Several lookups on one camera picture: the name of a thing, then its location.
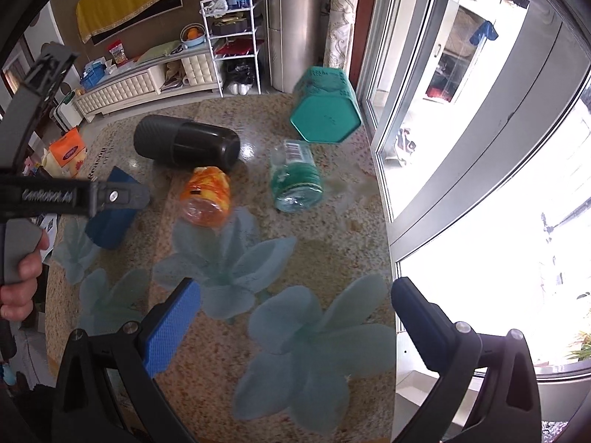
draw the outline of bottle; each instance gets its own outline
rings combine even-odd
[[[219,227],[230,213],[230,181],[216,166],[193,170],[180,195],[180,214],[198,226]]]
[[[271,151],[271,192],[278,210],[293,213],[311,208],[322,199],[322,191],[307,142],[285,140]]]

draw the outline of orange fruit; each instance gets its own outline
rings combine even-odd
[[[187,40],[196,40],[197,38],[201,37],[201,32],[199,28],[189,28],[187,31]]]

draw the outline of storage rack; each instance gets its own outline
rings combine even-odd
[[[201,0],[200,4],[201,4],[201,15],[203,17],[203,23],[204,23],[203,26],[205,26],[206,40],[208,41],[209,51],[211,53],[212,60],[214,61],[213,67],[216,72],[216,81],[218,82],[218,90],[220,92],[220,96],[223,98],[223,82],[222,82],[222,79],[219,74],[218,66],[215,64],[215,62],[222,61],[222,60],[238,59],[238,58],[254,58],[255,59],[256,87],[258,88],[258,92],[260,95],[261,94],[261,77],[259,75],[258,58],[257,58],[260,48],[258,48],[256,46],[257,27],[255,26],[255,16],[254,16],[254,9],[259,4],[259,2],[253,3],[253,0],[248,0],[249,6],[247,6],[246,8],[233,8],[233,9],[230,9],[230,10],[227,10],[226,12],[224,12],[224,14],[228,14],[228,13],[237,13],[239,11],[248,11],[250,13],[250,29],[249,30],[244,31],[244,32],[240,32],[240,33],[230,34],[230,35],[218,36],[218,35],[211,35],[209,33],[209,25],[208,25],[207,18],[214,18],[214,15],[205,14],[204,4],[210,3],[212,1],[217,1],[217,0]],[[252,54],[237,55],[237,56],[216,56],[216,54],[214,53],[214,48],[213,48],[216,40],[220,40],[221,38],[227,39],[227,38],[231,38],[231,37],[243,37],[244,35],[252,35]]]

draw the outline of teal hexagonal container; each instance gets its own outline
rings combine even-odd
[[[290,120],[310,143],[341,143],[361,125],[355,92],[341,69],[312,66],[294,94]]]

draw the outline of stainless steel refrigerator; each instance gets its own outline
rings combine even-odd
[[[271,86],[291,93],[317,62],[321,0],[266,0]]]

